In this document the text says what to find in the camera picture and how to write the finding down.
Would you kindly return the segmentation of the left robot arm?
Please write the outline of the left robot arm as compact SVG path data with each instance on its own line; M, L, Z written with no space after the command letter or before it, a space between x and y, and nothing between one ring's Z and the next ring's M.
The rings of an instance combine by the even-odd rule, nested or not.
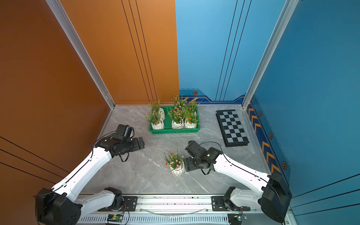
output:
M135 137L129 125L118 125L117 129L98 139L90 154L65 178L51 189L43 188L35 195L35 216L38 224L75 225L78 221L98 210L107 208L114 212L125 212L126 202L122 191L107 187L97 194L80 198L79 194L93 176L114 157L126 162L131 152L144 149L142 137Z

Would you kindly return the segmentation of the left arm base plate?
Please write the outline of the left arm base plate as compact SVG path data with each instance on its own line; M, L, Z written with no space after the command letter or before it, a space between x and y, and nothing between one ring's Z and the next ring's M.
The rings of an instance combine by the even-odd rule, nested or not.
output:
M135 212L137 207L137 196L123 196L120 206L109 206L98 210L99 212Z

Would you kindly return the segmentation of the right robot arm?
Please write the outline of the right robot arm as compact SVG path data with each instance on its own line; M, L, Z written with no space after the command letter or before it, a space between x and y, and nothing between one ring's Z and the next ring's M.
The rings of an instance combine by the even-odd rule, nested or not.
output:
M292 199L285 179L278 172L267 174L251 169L227 156L222 150L206 150L196 141L189 141L184 160L185 170L201 170L204 175L211 171L226 175L248 187L253 193L245 194L239 188L229 187L222 197L213 200L215 211L239 212L237 220L245 219L244 211L260 208L270 219L284 224Z

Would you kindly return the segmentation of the red flower pot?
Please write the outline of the red flower pot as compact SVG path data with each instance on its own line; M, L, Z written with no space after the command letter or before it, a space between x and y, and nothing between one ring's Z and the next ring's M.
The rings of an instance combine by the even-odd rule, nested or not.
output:
M161 119L159 112L152 110L146 117L147 121L151 124L153 130L162 130L165 128L164 122Z
M150 104L150 107L151 107L152 112L154 112L155 116L156 116L158 119L161 119L161 120L164 121L164 120L165 120L165 111L164 111L164 109L161 107L160 102L161 102L161 97L158 97L156 100L154 100L154 101Z

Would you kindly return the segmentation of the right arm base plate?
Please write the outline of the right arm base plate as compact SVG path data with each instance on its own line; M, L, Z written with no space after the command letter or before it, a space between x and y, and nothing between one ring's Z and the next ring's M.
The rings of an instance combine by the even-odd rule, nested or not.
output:
M212 210L214 212L249 212L250 207L236 206L229 198L225 196L212 196L211 197Z

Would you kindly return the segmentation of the pink flower pot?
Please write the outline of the pink flower pot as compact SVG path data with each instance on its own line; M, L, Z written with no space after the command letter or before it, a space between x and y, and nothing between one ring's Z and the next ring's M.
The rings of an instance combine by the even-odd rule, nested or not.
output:
M172 103L174 106L174 110L175 111L184 111L186 110L187 107L187 100L186 99L182 99L180 96L174 96L172 98Z
M182 110L176 108L176 109L171 109L168 112L168 116L170 117L171 121L171 126L172 129L183 129L185 127L184 125L184 113Z
M179 154L177 149L176 152L169 154L164 153L166 165L170 167L170 172L175 177L181 177L185 173L184 157Z

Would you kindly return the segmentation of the orange flower pot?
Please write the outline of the orange flower pot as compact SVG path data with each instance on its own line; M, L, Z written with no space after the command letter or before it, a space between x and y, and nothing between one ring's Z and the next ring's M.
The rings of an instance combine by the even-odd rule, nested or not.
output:
M185 117L185 128L197 128L199 124L199 120L197 118L197 112L188 112Z
M189 114L197 113L198 108L199 108L199 104L196 99L193 99L193 100L187 102L186 106L187 106L187 112Z

